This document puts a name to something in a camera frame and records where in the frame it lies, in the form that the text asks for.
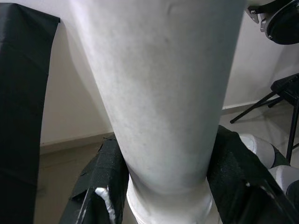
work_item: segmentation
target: white wall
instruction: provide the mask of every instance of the white wall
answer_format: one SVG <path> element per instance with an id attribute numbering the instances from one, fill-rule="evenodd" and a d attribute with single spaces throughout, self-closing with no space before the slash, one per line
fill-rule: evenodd
<path id="1" fill-rule="evenodd" d="M 299 72 L 299 45 L 278 45 L 259 28 L 244 13 L 224 107 L 259 100 L 273 81 Z"/>
<path id="2" fill-rule="evenodd" d="M 41 144 L 111 132 L 68 0 L 14 0 L 61 18 L 53 42 Z"/>
<path id="3" fill-rule="evenodd" d="M 112 131 L 71 13 L 73 1 L 77 0 L 11 1 L 62 20 L 50 61 L 41 136 L 45 145 Z M 258 100 L 270 91 L 274 80 L 297 71 L 299 45 L 271 42 L 244 15 L 224 106 Z"/>

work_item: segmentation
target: baseboard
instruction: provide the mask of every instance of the baseboard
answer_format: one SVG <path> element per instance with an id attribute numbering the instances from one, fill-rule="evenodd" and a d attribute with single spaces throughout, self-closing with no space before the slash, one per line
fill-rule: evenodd
<path id="1" fill-rule="evenodd" d="M 278 96 L 273 96 L 269 100 L 273 100 L 278 98 Z M 250 101 L 247 103 L 242 103 L 242 104 L 234 104 L 234 105 L 229 105 L 229 106 L 224 106 L 222 108 L 222 115 L 230 114 L 230 113 L 236 113 L 236 112 L 243 112 L 253 104 L 257 103 L 258 100 L 255 101 Z"/>
<path id="2" fill-rule="evenodd" d="M 113 134 L 112 132 L 109 132 L 109 133 L 99 134 L 95 136 L 76 138 L 72 140 L 43 145 L 40 146 L 40 155 L 53 153 L 53 152 L 57 152 L 69 148 L 82 147 L 93 143 L 101 144 L 105 140 L 105 138 L 109 137 L 112 134 Z"/>
<path id="3" fill-rule="evenodd" d="M 235 113 L 235 112 L 242 112 L 246 110 L 251 105 L 255 104 L 257 101 L 247 102 L 243 104 L 237 104 L 237 105 L 230 105 L 230 106 L 224 106 L 222 109 L 222 115 Z M 76 148 L 76 147 L 82 147 L 86 145 L 90 145 L 93 143 L 99 143 L 101 144 L 105 138 L 109 137 L 112 132 L 99 134 L 95 136 L 89 136 L 89 137 L 82 137 L 82 138 L 76 138 L 72 140 L 65 140 L 62 142 L 54 142 L 54 143 L 48 143 L 47 145 L 42 145 L 40 147 L 40 154 L 48 154 L 57 152 L 60 150 L 68 149 L 68 148 Z"/>

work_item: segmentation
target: gray floor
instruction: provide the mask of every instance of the gray floor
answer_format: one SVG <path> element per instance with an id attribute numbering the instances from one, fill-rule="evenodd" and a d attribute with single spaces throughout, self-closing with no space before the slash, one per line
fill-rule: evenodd
<path id="1" fill-rule="evenodd" d="M 292 107 L 281 103 L 274 108 L 255 109 L 247 116 L 230 124 L 239 112 L 222 115 L 220 124 L 239 133 L 250 133 L 275 145 L 286 153 L 291 125 Z M 99 144 L 72 148 L 41 156 L 36 198 L 35 224 L 58 224 L 68 197 L 84 166 L 94 157 Z M 291 165 L 299 168 L 299 150 L 294 150 Z M 125 206 L 123 224 L 135 224 L 128 204 Z M 216 206 L 213 204 L 206 224 L 221 223 Z"/>

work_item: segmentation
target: black cloth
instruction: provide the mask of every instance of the black cloth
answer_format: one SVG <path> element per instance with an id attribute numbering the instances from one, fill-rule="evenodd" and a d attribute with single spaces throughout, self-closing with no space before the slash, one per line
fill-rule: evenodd
<path id="1" fill-rule="evenodd" d="M 0 223 L 32 224 L 43 104 L 60 19 L 0 3 Z"/>
<path id="2" fill-rule="evenodd" d="M 259 158 L 246 148 L 238 133 L 222 126 L 207 180 L 224 224 L 299 223 L 298 211 Z"/>
<path id="3" fill-rule="evenodd" d="M 60 219 L 60 224 L 121 224 L 129 173 L 115 136 L 108 138 L 83 169 Z M 94 191 L 105 188 L 115 211 L 113 222 L 105 201 Z"/>

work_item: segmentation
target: black panel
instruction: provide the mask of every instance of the black panel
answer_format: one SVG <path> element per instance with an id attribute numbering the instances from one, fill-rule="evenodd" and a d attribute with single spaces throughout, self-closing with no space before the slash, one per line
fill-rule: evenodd
<path id="1" fill-rule="evenodd" d="M 0 223 L 32 224 L 50 52 L 60 19 L 0 3 Z"/>

